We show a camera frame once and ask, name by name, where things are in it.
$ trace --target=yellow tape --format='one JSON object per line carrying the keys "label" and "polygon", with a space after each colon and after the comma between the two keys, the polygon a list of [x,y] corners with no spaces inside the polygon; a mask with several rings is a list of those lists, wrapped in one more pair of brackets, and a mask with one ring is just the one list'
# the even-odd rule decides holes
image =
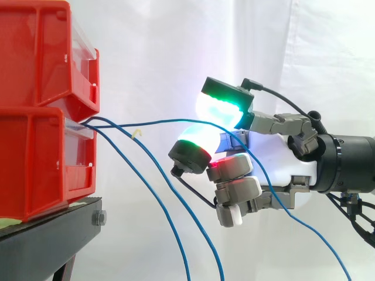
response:
{"label": "yellow tape", "polygon": [[140,129],[137,129],[134,131],[134,133],[131,135],[131,139],[134,139],[135,136],[139,133],[140,136],[142,136],[142,131]]}
{"label": "yellow tape", "polygon": [[22,221],[14,218],[0,218],[0,229],[9,227],[11,225],[20,224]]}

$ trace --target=black cylindrical mount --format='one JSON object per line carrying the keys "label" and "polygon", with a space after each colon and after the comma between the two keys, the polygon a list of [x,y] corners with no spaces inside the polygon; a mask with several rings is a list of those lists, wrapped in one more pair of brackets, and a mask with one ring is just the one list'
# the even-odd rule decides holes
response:
{"label": "black cylindrical mount", "polygon": [[319,135],[318,180],[311,190],[368,193],[375,189],[375,140]]}
{"label": "black cylindrical mount", "polygon": [[202,174],[211,161],[211,156],[203,148],[188,140],[178,140],[168,156],[175,161],[172,174],[181,176],[183,172]]}

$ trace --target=green led light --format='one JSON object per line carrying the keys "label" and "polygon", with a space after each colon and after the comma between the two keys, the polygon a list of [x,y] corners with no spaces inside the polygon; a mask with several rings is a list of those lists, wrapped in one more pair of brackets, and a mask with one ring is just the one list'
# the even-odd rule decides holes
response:
{"label": "green led light", "polygon": [[193,142],[213,156],[220,144],[220,130],[205,124],[194,124],[178,137],[178,140]]}
{"label": "green led light", "polygon": [[201,120],[218,124],[228,130],[232,130],[243,116],[238,106],[219,101],[202,92],[197,98],[196,113]]}

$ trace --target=stacked red bins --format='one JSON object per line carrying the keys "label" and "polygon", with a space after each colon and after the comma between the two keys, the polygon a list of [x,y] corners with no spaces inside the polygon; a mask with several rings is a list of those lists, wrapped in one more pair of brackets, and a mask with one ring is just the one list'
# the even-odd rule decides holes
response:
{"label": "stacked red bins", "polygon": [[99,54],[65,1],[1,1],[0,54],[0,218],[28,221],[95,192]]}

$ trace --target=white fingertip pad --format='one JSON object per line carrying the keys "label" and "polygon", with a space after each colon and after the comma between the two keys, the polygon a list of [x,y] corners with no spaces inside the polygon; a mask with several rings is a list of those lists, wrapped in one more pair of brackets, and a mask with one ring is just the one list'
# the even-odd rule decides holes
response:
{"label": "white fingertip pad", "polygon": [[241,225],[242,224],[242,215],[241,215],[241,210],[238,205],[229,205],[228,206],[230,210],[230,214],[232,216],[233,220],[233,225]]}
{"label": "white fingertip pad", "polygon": [[254,188],[257,189],[255,192],[258,192],[258,195],[255,196],[254,198],[257,198],[260,195],[262,195],[262,187],[260,185],[259,179],[258,179],[258,177],[255,177],[255,176],[250,176],[249,178],[254,180],[254,183],[255,183]]}

